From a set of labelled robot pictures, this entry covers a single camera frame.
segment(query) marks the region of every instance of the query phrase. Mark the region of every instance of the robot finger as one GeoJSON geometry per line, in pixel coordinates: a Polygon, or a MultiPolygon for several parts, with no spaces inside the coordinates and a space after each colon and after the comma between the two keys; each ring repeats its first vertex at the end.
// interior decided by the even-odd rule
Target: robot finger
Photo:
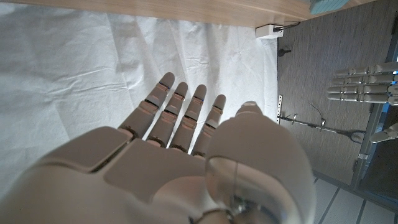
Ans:
{"type": "Polygon", "coordinates": [[[145,100],[126,118],[120,125],[121,131],[128,131],[132,138],[142,138],[152,124],[156,112],[162,106],[171,86],[174,83],[174,75],[166,73],[145,100]]]}
{"type": "Polygon", "coordinates": [[[203,125],[200,134],[195,142],[191,155],[204,157],[207,153],[208,145],[213,133],[216,131],[223,114],[226,97],[224,95],[218,95],[213,103],[210,113],[206,118],[206,122],[203,125]]]}
{"type": "Polygon", "coordinates": [[[175,89],[172,98],[148,135],[147,140],[152,144],[167,146],[187,91],[188,85],[185,82],[180,83],[175,89]]]}
{"type": "Polygon", "coordinates": [[[185,112],[184,117],[181,120],[180,126],[177,128],[175,135],[170,143],[169,148],[179,149],[183,152],[188,152],[189,146],[195,128],[197,126],[201,106],[206,96],[206,86],[199,85],[193,94],[192,100],[185,112]]]}

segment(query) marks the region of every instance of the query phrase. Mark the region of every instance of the wooden shelf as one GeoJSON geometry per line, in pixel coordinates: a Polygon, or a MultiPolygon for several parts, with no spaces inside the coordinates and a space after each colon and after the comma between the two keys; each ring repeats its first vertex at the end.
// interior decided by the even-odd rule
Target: wooden shelf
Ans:
{"type": "MultiPolygon", "coordinates": [[[[351,0],[342,9],[371,1],[373,0],[351,0]]],[[[311,15],[309,3],[297,0],[8,0],[6,2],[247,27],[283,25],[322,15],[311,15]]]]}

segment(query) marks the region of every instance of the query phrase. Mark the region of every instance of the white fabric backdrop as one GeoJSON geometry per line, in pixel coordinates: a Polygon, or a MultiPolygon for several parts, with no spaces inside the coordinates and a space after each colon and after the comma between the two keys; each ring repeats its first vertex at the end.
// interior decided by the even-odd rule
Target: white fabric backdrop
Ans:
{"type": "Polygon", "coordinates": [[[166,72],[174,88],[188,83],[187,99],[207,86],[200,124],[219,94],[222,120],[248,100],[276,120],[277,41],[254,37],[248,27],[1,3],[0,197],[55,147],[118,127],[166,72]]]}

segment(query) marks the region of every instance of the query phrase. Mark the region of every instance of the robotic arm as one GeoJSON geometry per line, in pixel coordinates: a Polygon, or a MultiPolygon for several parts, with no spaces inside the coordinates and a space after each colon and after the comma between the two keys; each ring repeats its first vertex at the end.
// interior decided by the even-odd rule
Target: robotic arm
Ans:
{"type": "Polygon", "coordinates": [[[169,143],[188,89],[167,73],[118,129],[94,129],[37,161],[0,201],[1,223],[312,223],[308,159],[286,129],[242,105],[221,125],[216,98],[187,154],[206,87],[198,86],[169,143]]]}

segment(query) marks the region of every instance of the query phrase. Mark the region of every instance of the cable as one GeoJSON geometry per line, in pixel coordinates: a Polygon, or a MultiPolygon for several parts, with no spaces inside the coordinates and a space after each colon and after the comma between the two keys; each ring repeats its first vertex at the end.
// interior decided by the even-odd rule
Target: cable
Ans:
{"type": "Polygon", "coordinates": [[[274,27],[272,31],[278,32],[278,31],[281,31],[281,30],[284,30],[284,29],[289,29],[289,28],[298,26],[300,23],[301,23],[301,22],[296,22],[296,23],[294,23],[294,24],[287,25],[287,26],[274,27]]]}

